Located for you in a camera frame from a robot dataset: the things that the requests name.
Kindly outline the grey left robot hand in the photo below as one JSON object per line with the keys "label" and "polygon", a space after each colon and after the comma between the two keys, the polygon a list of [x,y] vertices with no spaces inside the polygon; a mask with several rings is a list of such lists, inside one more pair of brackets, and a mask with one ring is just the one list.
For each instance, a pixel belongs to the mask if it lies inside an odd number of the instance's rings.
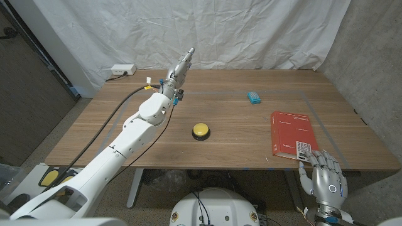
{"label": "grey left robot hand", "polygon": [[186,52],[178,60],[176,64],[173,64],[167,72],[166,78],[163,84],[159,88],[159,93],[172,99],[176,91],[179,90],[185,82],[186,74],[191,67],[192,56],[195,52],[195,48],[191,47],[188,52]]}

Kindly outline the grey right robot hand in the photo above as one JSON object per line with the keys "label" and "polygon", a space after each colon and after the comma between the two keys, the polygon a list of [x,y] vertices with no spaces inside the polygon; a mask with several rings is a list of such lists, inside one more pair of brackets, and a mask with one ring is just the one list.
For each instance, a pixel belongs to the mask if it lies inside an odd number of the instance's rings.
{"label": "grey right robot hand", "polygon": [[316,216],[321,219],[341,216],[341,206],[348,196],[348,185],[338,161],[323,150],[307,152],[313,166],[312,179],[307,176],[304,164],[299,162],[299,175],[305,193],[316,198]]}

